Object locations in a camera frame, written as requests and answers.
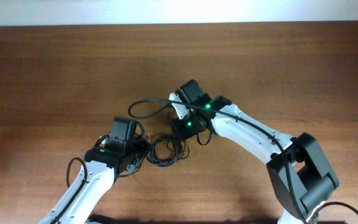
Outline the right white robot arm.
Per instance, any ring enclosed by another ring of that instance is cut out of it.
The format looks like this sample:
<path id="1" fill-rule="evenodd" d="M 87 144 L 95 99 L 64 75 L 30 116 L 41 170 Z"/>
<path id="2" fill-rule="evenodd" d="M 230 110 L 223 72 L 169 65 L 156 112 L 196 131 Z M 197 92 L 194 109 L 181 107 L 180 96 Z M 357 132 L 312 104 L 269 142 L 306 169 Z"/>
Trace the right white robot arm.
<path id="1" fill-rule="evenodd" d="M 187 140 L 209 130 L 258 158 L 267 168 L 273 191 L 283 207 L 279 223 L 313 223 L 339 187 L 339 179 L 318 141 L 276 131 L 246 115 L 231 100 L 211 98 L 195 80 L 169 95 L 177 117 L 174 132 Z"/>

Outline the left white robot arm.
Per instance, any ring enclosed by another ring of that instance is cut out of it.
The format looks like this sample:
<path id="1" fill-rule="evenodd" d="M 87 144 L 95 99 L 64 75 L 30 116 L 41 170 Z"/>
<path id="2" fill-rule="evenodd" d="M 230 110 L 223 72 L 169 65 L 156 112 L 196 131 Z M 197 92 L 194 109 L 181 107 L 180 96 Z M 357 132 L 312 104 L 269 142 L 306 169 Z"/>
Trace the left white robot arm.
<path id="1" fill-rule="evenodd" d="M 135 174 L 150 146 L 143 125 L 116 116 L 110 132 L 101 136 L 84 158 L 68 163 L 67 191 L 39 223 L 93 223 L 92 212 L 117 179 Z"/>

